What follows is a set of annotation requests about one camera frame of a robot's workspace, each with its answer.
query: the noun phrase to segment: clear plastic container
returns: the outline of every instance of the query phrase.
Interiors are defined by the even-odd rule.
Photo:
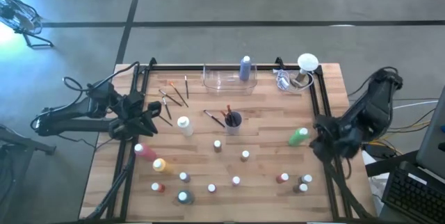
[[[247,81],[239,79],[239,65],[204,65],[202,76],[207,92],[216,95],[250,95],[258,83],[255,64]]]

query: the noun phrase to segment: paintbrush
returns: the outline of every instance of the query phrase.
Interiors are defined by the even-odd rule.
[[[162,96],[162,100],[164,101],[164,107],[167,110],[169,119],[172,119],[172,116],[170,115],[170,110],[168,110],[167,102],[165,101],[165,97],[164,96]]]
[[[186,80],[186,92],[187,92],[187,99],[188,99],[188,83],[187,83],[187,76],[184,75],[184,78]]]
[[[168,97],[168,99],[171,99],[174,103],[181,105],[181,103],[177,102],[175,99],[173,99],[171,96],[167,95],[164,91],[162,91],[161,89],[159,89],[159,92],[161,92],[161,94],[165,95],[166,97]]]
[[[175,89],[176,93],[179,95],[179,97],[182,99],[182,102],[188,107],[187,102],[184,100],[184,98],[181,96],[179,91],[175,88],[175,85],[173,85],[173,82],[170,82],[170,85]]]
[[[167,124],[173,127],[172,123],[168,122],[168,120],[164,119],[164,117],[158,115],[163,121],[165,121]]]
[[[229,111],[229,113],[227,114],[227,116],[230,119],[230,125],[232,127],[236,127],[236,121],[235,121],[235,117],[232,115],[232,110],[230,110],[230,105],[227,105],[227,111]]]
[[[219,125],[221,125],[222,127],[225,127],[223,123],[221,123],[221,121],[219,121],[217,118],[215,118],[215,116],[213,116],[211,113],[207,112],[207,110],[204,110],[204,113],[206,113],[208,116],[210,116],[213,120],[215,120],[217,123],[219,123]]]

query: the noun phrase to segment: white lamp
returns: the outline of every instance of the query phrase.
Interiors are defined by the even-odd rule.
[[[298,65],[300,66],[300,72],[295,78],[295,82],[299,86],[303,86],[301,81],[305,79],[306,74],[318,68],[318,59],[313,54],[302,54],[298,57]]]

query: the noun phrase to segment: blue bottle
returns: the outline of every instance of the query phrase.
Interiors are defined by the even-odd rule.
[[[190,191],[183,190],[178,193],[177,199],[179,203],[189,205],[195,201],[195,196]]]
[[[250,62],[249,56],[244,56],[244,58],[241,59],[241,66],[239,69],[239,79],[241,81],[249,80],[251,65],[252,65],[252,63]]]

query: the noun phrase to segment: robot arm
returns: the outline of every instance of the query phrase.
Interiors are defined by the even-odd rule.
[[[362,142],[369,142],[383,135],[392,121],[392,97],[402,88],[403,80],[396,72],[384,67],[369,79],[368,90],[340,117],[319,115],[314,128],[318,137],[310,147],[325,163],[336,154],[353,158]]]
[[[146,111],[142,111],[145,97],[137,90],[128,95],[120,95],[109,82],[89,87],[92,89],[86,93],[87,97],[78,103],[43,109],[37,117],[34,130],[40,136],[57,135],[64,131],[105,131],[111,138],[117,139],[128,139],[136,134],[153,136],[158,133],[152,118],[161,113],[160,102],[152,102]],[[112,110],[117,118],[77,119],[85,116],[100,119],[105,117],[107,109]]]

